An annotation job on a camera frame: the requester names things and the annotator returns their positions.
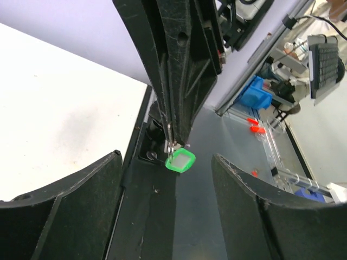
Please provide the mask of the black computer keyboard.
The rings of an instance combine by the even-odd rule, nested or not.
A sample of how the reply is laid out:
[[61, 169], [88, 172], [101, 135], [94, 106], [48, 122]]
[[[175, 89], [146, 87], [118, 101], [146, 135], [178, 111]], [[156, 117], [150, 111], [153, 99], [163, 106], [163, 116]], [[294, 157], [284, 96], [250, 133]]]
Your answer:
[[345, 65], [339, 56], [335, 36], [310, 35], [307, 40], [310, 93], [316, 106], [339, 87], [345, 75]]

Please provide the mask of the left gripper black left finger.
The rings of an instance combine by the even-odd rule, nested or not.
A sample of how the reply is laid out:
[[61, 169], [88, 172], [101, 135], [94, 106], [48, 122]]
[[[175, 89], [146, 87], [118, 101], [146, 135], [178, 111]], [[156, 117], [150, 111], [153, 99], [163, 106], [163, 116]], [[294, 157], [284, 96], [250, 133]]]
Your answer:
[[113, 151], [37, 190], [1, 202], [1, 259], [105, 259], [119, 205]]

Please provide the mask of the silver split keyring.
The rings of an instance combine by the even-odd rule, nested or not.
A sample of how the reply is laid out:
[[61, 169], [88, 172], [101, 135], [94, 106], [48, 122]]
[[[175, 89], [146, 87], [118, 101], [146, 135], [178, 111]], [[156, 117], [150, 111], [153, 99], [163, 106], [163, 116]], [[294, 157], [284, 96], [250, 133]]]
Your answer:
[[181, 147], [180, 144], [178, 144], [177, 142], [173, 140], [172, 128], [171, 128], [171, 124], [169, 123], [168, 124], [168, 145], [167, 145], [167, 152], [168, 152], [169, 159], [171, 159], [171, 157], [173, 156], [174, 151], [179, 149], [180, 147]]

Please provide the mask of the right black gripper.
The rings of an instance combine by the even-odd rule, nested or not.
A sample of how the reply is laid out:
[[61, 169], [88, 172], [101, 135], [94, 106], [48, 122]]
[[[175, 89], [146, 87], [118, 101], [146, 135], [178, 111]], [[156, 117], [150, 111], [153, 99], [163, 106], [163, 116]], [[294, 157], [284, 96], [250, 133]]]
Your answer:
[[215, 1], [114, 1], [157, 96], [168, 137], [185, 144], [222, 72]]

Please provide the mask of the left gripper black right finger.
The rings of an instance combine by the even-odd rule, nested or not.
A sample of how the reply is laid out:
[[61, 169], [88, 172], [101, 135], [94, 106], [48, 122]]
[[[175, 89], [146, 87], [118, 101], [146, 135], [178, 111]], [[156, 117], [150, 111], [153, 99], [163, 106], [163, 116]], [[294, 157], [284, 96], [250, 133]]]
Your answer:
[[220, 154], [211, 169], [229, 259], [346, 259], [346, 204], [283, 191]]

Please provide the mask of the person with headset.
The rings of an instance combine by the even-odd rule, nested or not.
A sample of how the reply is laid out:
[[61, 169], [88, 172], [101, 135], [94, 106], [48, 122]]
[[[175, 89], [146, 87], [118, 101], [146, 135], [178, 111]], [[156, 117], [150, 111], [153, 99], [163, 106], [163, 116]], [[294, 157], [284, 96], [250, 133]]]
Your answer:
[[257, 73], [273, 94], [272, 106], [286, 115], [299, 113], [306, 97], [320, 102], [344, 78], [346, 1], [323, 1], [292, 22]]

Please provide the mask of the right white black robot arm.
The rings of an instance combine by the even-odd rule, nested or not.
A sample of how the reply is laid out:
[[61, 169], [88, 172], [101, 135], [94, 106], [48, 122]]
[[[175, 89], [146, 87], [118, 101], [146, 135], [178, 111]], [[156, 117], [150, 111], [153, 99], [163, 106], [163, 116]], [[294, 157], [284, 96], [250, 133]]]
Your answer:
[[184, 145], [222, 72], [225, 50], [240, 50], [272, 1], [114, 1], [157, 100], [147, 138]]

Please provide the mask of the green key tag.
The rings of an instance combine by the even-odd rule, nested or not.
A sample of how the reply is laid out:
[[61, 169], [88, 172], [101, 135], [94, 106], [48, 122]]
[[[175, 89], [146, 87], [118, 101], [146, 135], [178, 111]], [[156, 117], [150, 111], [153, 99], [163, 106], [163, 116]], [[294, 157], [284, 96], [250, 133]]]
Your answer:
[[177, 173], [186, 172], [196, 161], [196, 156], [185, 148], [179, 148], [165, 161], [165, 167]]

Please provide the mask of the blue plastic storage bin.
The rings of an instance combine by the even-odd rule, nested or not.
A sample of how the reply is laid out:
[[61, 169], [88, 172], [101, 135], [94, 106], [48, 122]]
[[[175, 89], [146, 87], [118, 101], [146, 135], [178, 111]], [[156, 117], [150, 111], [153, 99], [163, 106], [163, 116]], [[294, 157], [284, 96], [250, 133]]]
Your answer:
[[255, 110], [267, 109], [271, 105], [272, 95], [264, 91], [263, 86], [264, 79], [253, 75], [240, 93], [238, 102]]

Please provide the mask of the red plastic block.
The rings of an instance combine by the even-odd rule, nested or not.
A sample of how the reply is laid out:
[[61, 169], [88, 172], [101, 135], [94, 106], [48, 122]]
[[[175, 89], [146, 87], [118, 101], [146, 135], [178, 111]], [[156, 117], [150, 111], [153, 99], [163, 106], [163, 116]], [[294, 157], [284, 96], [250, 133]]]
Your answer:
[[247, 121], [250, 123], [249, 129], [252, 133], [261, 135], [266, 134], [265, 128], [260, 125], [258, 120], [253, 118], [247, 118]]

